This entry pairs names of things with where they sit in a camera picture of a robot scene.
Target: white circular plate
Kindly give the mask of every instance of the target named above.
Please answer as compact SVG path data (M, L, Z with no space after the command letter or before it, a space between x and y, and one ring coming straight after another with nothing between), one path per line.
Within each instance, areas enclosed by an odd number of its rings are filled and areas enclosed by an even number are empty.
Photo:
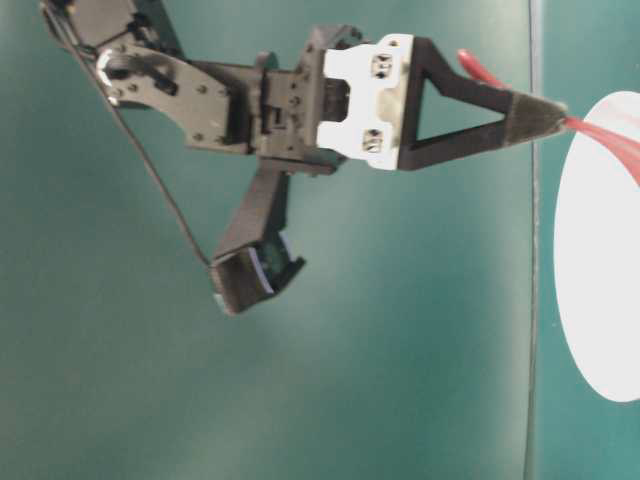
M586 120L640 140L640 94L613 93ZM580 372L609 400L640 399L640 188L613 154L580 134L560 182L554 268Z

